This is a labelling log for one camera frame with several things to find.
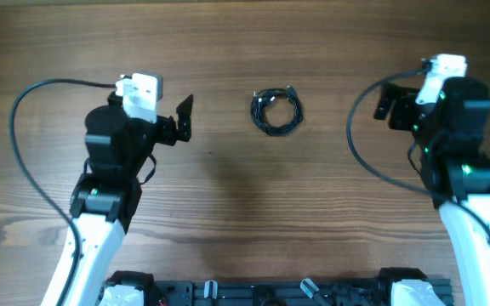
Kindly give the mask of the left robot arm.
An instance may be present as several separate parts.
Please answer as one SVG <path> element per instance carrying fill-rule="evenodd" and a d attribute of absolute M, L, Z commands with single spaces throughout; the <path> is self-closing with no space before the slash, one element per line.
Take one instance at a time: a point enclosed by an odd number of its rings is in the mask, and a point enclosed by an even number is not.
<path fill-rule="evenodd" d="M 157 144 L 173 146 L 191 138 L 194 98 L 188 96 L 175 116 L 136 116 L 121 96 L 85 118 L 88 158 L 70 199 L 71 224 L 44 305 L 97 305 L 103 301 L 105 274 L 128 233 L 142 196 L 138 174 L 155 159 Z"/>

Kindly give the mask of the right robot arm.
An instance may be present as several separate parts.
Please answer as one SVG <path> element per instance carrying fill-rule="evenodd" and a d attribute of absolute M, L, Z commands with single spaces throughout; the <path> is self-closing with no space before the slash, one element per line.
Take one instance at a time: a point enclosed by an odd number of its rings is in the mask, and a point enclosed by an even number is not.
<path fill-rule="evenodd" d="M 411 132 L 421 149 L 420 177 L 449 234 L 464 300 L 490 305 L 490 157 L 481 149 L 490 117 L 490 91 L 473 78 L 442 83 L 431 106 L 419 91 L 384 85 L 374 113 Z"/>

